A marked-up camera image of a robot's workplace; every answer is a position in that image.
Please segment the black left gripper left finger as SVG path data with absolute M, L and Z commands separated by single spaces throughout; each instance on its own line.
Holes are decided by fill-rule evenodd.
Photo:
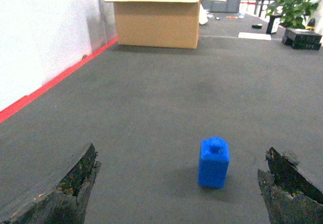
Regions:
M 101 163 L 92 143 L 60 160 L 53 172 L 1 201 L 1 223 L 84 223 Z

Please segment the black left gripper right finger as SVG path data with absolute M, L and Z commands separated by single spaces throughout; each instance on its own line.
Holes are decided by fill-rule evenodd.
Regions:
M 270 223 L 322 223 L 322 188 L 298 169 L 292 151 L 265 153 L 268 171 L 258 170 L 258 185 Z

